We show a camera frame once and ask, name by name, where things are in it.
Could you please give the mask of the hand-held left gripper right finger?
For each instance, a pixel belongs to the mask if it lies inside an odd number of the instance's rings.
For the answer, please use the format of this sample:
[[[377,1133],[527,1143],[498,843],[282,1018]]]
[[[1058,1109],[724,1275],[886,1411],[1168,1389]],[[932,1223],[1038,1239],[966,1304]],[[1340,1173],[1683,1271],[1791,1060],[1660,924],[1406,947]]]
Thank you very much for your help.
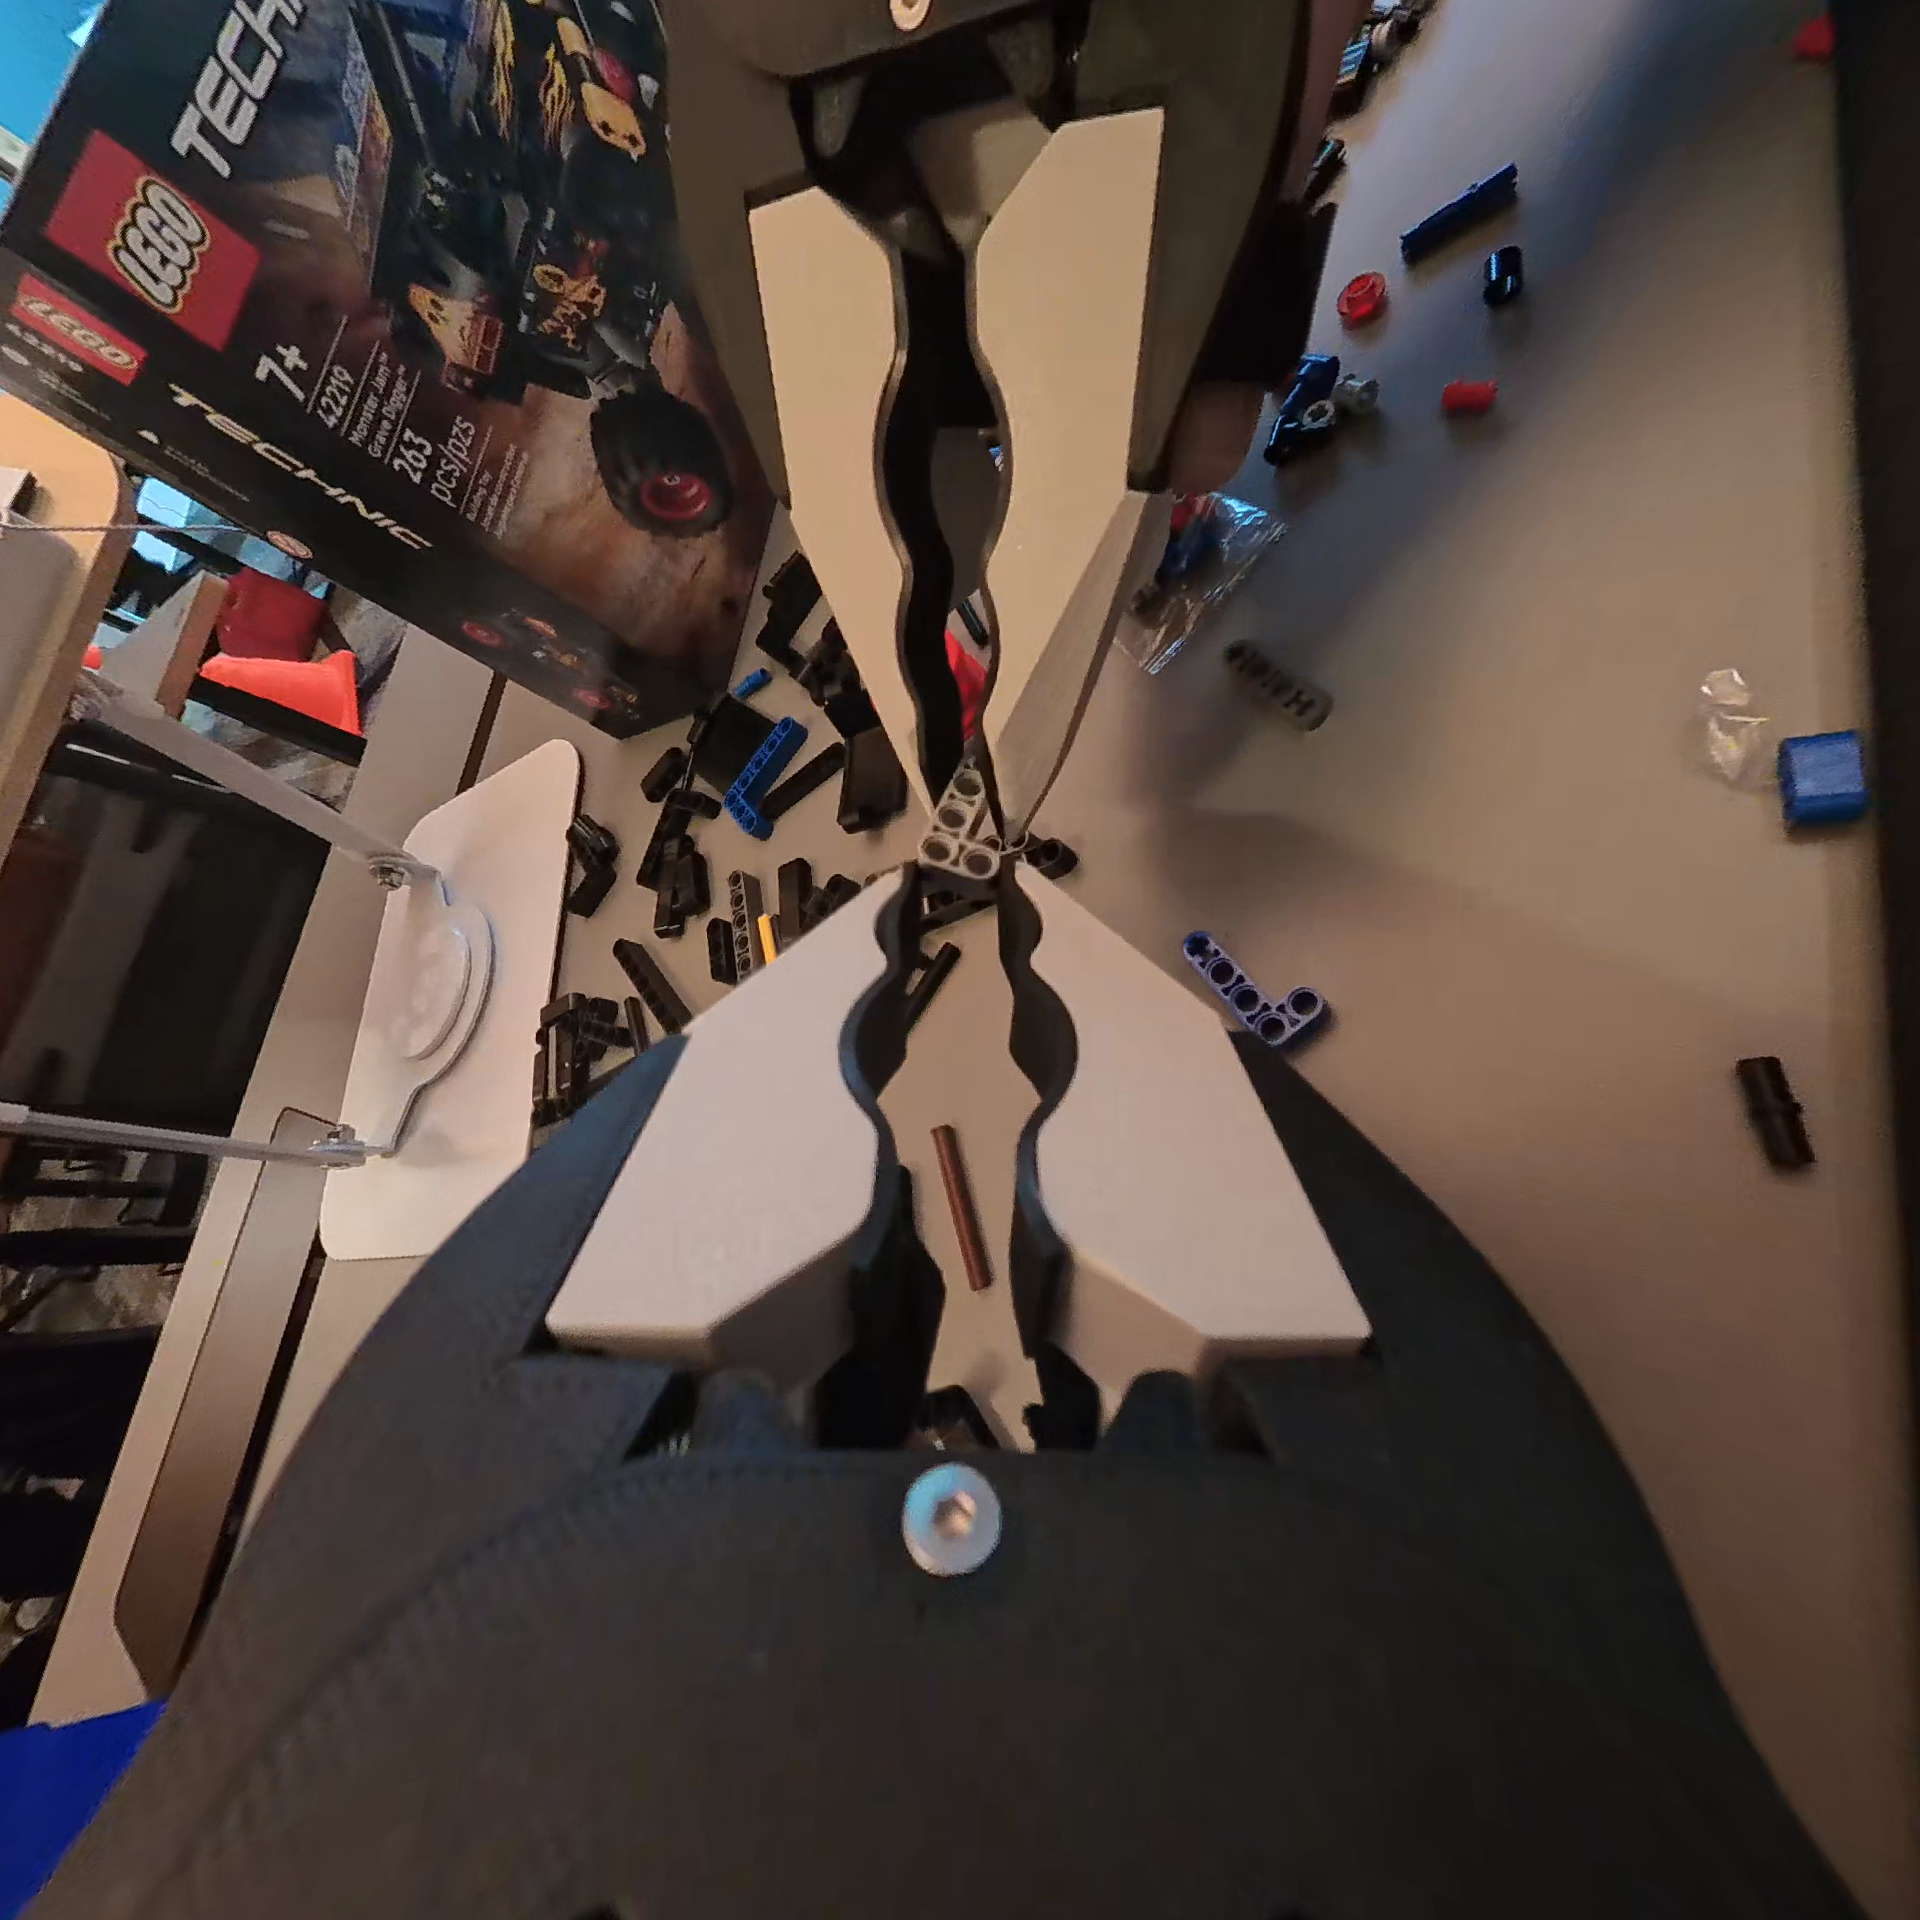
[[[1083,1379],[1344,1357],[1367,1311],[1223,1023],[1060,884],[1002,874],[1023,1348]]]

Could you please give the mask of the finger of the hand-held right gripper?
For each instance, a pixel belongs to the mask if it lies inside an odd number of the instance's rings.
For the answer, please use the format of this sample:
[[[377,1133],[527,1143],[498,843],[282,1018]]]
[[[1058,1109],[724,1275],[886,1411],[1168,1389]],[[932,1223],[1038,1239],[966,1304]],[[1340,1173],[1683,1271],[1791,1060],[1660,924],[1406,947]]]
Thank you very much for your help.
[[[999,817],[1033,824],[1083,719],[1166,496],[1131,479],[1163,109],[1047,130],[1026,107],[944,120],[944,226],[993,429],[944,437],[959,594],[994,644],[982,739]]]
[[[756,207],[750,228],[791,525],[907,780],[944,792],[966,749],[953,554],[906,266],[820,186]]]

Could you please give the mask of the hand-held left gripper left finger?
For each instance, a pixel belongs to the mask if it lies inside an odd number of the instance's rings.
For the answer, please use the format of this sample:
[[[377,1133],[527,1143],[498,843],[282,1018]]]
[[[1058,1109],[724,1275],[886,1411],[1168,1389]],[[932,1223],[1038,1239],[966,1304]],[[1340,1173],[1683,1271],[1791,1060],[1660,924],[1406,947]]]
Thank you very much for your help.
[[[916,875],[889,871],[700,1016],[547,1330],[700,1372],[823,1375],[896,1208]]]

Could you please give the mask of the blue small L beam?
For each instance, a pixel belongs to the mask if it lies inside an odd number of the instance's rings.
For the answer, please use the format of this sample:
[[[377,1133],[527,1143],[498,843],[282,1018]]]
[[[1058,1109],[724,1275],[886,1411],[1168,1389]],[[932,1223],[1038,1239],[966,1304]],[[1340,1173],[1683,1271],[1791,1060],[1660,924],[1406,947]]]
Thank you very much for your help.
[[[1206,929],[1186,932],[1183,953],[1223,1012],[1267,1050],[1294,1050],[1330,1032],[1334,1009],[1319,989],[1262,989]]]

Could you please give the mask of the pile of black beams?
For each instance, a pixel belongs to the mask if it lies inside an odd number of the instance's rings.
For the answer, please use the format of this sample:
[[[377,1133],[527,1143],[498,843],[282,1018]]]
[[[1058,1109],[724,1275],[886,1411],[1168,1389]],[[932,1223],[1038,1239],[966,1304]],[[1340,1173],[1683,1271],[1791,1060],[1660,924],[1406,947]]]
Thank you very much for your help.
[[[800,579],[802,571],[806,567],[800,565],[800,555],[795,555],[791,562],[784,562],[775,576],[770,593],[775,594],[778,607],[770,603],[774,612],[766,631],[768,636],[775,636],[775,627],[780,627],[775,616],[784,617],[786,612],[800,612],[800,588],[806,585]],[[975,693],[982,693],[986,687],[993,642],[987,637],[986,616],[977,611],[975,600],[962,603],[955,611],[955,617],[977,647],[969,652],[969,647],[955,637],[953,628],[950,628],[950,665],[955,681],[962,681],[962,693],[971,700]],[[731,824],[724,815],[724,804],[714,794],[686,783],[672,784],[666,780],[666,775],[674,775],[676,780],[682,780],[682,775],[690,778],[688,747],[667,753],[662,765],[647,775],[646,784],[647,797],[658,792],[662,810],[657,817],[655,839],[643,852],[636,871],[636,882],[646,891],[655,893],[658,940],[680,940],[686,924],[710,917],[714,906],[710,863],[690,828],[710,817]],[[798,771],[786,771],[770,794],[775,828],[794,808],[802,804],[827,783],[840,780],[841,784],[849,784],[855,775],[878,778],[883,773],[883,747],[886,737],[878,729],[863,731],[860,737],[834,737],[832,744],[808,756]],[[1041,852],[1035,856],[1032,848],[1023,856],[1023,859],[1026,859],[1028,866],[1038,859],[1035,871],[1050,869],[1051,874],[1067,874],[1076,856],[1073,856],[1070,848],[1064,850],[1064,843],[1042,839]],[[612,869],[604,869],[599,880],[592,875],[584,879],[580,884],[574,887],[571,896],[568,896],[568,912],[578,909],[591,917],[608,896],[612,879]],[[734,987],[742,978],[753,977],[753,972],[766,961],[766,953],[770,953],[774,947],[780,947],[782,940],[798,940],[802,932],[823,924],[840,906],[852,900],[860,882],[844,874],[834,874],[827,875],[827,880],[817,882],[809,879],[809,865],[802,858],[791,859],[782,866],[782,879],[778,882],[780,899],[775,900],[775,932],[764,938],[770,947],[761,943],[759,921],[754,919],[761,912],[754,906],[754,900],[761,899],[756,893],[756,879],[747,871],[737,871],[727,884],[731,889],[731,906],[718,919],[710,919],[707,932],[712,978],[723,987]],[[975,912],[983,909],[983,906],[983,899],[962,896],[951,884],[936,884],[931,880],[923,899],[923,929],[946,929],[966,921],[975,917]],[[534,1101],[534,1127],[537,1133],[564,1123],[592,1095],[608,1085],[617,1073],[625,1073],[623,1064],[599,1073],[599,1076],[592,1076],[595,1066],[608,1053],[608,1050],[626,1050],[634,1056],[647,1050],[650,1032],[646,1018],[650,1012],[658,1019],[664,1033],[667,1036],[680,1033],[690,1019],[690,1010],[682,1001],[680,989],[674,989],[671,978],[666,978],[650,949],[641,949],[636,943],[616,943],[616,947],[616,959],[634,987],[626,1000],[616,1001],[610,996],[569,992],[552,1001],[539,1018],[535,1033]],[[951,945],[939,947],[939,952],[931,959],[915,959],[915,970],[920,970],[923,978],[907,994],[910,1019],[923,1012],[923,1005],[931,1003],[932,994],[953,968],[955,949],[951,949]]]

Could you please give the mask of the light grey L beam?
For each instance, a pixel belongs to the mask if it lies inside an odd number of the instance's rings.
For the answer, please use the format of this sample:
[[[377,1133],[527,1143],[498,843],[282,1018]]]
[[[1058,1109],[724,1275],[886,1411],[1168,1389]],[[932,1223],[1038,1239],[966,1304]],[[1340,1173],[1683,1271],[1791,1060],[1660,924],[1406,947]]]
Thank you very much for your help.
[[[998,880],[1003,843],[990,783],[971,760],[961,762],[938,797],[920,839],[916,863],[926,875],[961,891]]]

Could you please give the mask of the grey desk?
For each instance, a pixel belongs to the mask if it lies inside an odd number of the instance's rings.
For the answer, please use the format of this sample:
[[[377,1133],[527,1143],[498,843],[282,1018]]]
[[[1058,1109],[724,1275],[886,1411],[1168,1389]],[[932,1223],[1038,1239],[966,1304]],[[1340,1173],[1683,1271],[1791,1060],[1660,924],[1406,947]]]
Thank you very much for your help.
[[[1902,1692],[1904,1415],[1874,842],[1702,765],[1738,667],[1863,723],[1833,74],[1817,5],[1441,5],[1350,135],[1334,283],[1521,167],[1527,285],[1399,280],[1384,421],[1281,479],[1230,602],[1334,695],[1241,707],[1215,642],[1116,663],[1056,797],[1144,949],[1211,929],[1334,1000],[1303,1067],[1503,1268],[1641,1480],[1759,1740]],[[1495,408],[1444,418],[1454,377]],[[1815,1165],[1768,1163],[1777,1056]]]

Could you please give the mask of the person's right hand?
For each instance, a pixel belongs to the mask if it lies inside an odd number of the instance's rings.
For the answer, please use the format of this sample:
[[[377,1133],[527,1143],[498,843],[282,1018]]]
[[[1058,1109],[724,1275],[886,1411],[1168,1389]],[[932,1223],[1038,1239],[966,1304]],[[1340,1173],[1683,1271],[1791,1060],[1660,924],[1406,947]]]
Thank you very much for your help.
[[[1168,481],[1175,496],[1219,492],[1249,457],[1267,393],[1243,381],[1196,385],[1168,439]]]

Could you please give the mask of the brown axle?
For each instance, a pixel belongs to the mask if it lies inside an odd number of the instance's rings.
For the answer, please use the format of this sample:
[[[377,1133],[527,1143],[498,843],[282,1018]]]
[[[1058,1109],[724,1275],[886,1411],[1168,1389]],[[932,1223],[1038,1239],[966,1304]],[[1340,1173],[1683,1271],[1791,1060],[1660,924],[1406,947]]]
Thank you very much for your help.
[[[987,1292],[994,1285],[993,1259],[962,1143],[950,1123],[939,1123],[931,1130],[931,1143],[942,1175],[955,1250],[962,1259],[968,1285],[975,1293]]]

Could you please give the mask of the black square tile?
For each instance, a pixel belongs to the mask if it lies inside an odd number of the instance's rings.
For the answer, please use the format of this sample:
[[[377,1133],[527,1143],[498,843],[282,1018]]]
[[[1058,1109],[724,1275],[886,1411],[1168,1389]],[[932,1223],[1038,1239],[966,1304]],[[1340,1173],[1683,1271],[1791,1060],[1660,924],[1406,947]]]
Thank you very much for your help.
[[[750,768],[778,723],[724,693],[707,712],[698,739],[688,747],[696,783],[724,796]]]

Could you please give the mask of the blue large L beam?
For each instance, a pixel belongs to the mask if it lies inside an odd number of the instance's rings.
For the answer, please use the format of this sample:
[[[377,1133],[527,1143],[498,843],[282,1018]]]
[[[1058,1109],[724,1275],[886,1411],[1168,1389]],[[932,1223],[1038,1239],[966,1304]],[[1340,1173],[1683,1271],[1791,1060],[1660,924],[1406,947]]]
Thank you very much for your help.
[[[770,794],[806,746],[808,729],[798,719],[786,716],[778,721],[727,788],[723,800],[724,815],[747,837],[756,842],[774,837]]]

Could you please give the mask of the book stand with white base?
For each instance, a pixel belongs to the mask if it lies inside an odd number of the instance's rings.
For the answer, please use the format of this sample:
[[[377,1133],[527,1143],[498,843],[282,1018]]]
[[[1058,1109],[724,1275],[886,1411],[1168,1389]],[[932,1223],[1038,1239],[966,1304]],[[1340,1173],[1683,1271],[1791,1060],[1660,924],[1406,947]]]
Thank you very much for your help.
[[[84,665],[87,721],[345,852],[386,889],[338,1114],[314,1143],[199,1137],[8,1101],[8,1137],[322,1169],[329,1258],[428,1258],[523,1162],[537,1019],[554,992],[584,760],[547,740],[402,842],[326,808]]]

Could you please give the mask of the dark grey short beam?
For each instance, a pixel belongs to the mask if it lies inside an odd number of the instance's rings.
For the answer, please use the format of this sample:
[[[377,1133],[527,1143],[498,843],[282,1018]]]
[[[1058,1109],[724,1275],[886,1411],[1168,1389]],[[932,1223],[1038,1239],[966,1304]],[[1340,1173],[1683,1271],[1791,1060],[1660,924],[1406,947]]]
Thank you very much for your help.
[[[1296,731],[1316,731],[1334,713],[1323,688],[1282,667],[1252,640],[1232,640],[1220,661],[1251,700]]]

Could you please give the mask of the monster truck toy set box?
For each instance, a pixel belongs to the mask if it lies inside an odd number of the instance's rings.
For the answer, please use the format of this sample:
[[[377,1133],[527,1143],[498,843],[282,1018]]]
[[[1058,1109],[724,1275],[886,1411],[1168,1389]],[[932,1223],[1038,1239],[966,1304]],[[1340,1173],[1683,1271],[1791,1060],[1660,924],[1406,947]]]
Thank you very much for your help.
[[[730,690],[774,496],[652,3],[105,5],[4,212],[4,387],[591,724]]]

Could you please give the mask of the black pin connector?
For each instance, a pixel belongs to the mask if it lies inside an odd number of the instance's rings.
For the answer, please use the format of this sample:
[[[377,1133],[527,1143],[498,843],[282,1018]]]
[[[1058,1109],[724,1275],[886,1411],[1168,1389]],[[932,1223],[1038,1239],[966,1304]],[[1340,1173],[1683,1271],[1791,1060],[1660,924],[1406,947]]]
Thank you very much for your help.
[[[1785,1064],[1770,1053],[1740,1059],[1736,1084],[1768,1163],[1779,1170],[1815,1165],[1807,1109],[1792,1090]]]

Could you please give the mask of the clear plastic scrap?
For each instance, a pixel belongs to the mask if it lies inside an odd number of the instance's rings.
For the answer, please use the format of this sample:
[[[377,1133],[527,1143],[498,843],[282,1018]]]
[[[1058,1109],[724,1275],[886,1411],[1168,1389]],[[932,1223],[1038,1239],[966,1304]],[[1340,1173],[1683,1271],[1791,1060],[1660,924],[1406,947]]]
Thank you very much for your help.
[[[1751,794],[1777,787],[1784,737],[1738,667],[1714,667],[1704,676],[1697,728],[1702,765],[1718,780]]]

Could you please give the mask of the blue small block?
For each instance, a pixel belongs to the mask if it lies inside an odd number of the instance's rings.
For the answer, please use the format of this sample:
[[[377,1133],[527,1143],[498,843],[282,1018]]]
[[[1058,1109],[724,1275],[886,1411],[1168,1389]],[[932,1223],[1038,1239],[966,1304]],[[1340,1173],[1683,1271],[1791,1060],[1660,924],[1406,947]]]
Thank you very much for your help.
[[[1870,810],[1865,739],[1858,729],[1785,737],[1775,773],[1791,832],[1855,826]]]

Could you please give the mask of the blue tagged plastic bin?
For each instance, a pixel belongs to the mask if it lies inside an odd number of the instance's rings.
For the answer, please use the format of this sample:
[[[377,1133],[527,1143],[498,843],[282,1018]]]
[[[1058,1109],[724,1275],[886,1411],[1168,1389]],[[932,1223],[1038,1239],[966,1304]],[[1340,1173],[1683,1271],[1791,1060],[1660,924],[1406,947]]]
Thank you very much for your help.
[[[164,1699],[2,1732],[2,1915],[22,1915],[127,1773]]]

